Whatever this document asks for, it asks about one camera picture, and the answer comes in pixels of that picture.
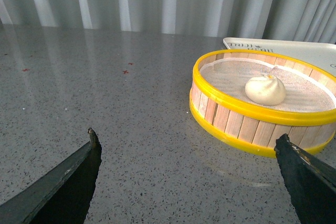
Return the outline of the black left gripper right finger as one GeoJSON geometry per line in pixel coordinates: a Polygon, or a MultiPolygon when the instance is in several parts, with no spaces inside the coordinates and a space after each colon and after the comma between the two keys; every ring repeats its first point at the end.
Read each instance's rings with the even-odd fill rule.
{"type": "Polygon", "coordinates": [[[290,142],[276,140],[276,158],[301,223],[335,223],[335,168],[290,142]]]}

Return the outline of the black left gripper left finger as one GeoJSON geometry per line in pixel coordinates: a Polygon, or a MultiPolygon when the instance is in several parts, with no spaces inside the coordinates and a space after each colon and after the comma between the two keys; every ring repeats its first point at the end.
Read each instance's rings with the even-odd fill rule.
{"type": "Polygon", "coordinates": [[[95,192],[102,147],[90,141],[1,205],[1,223],[84,223],[95,192]]]}

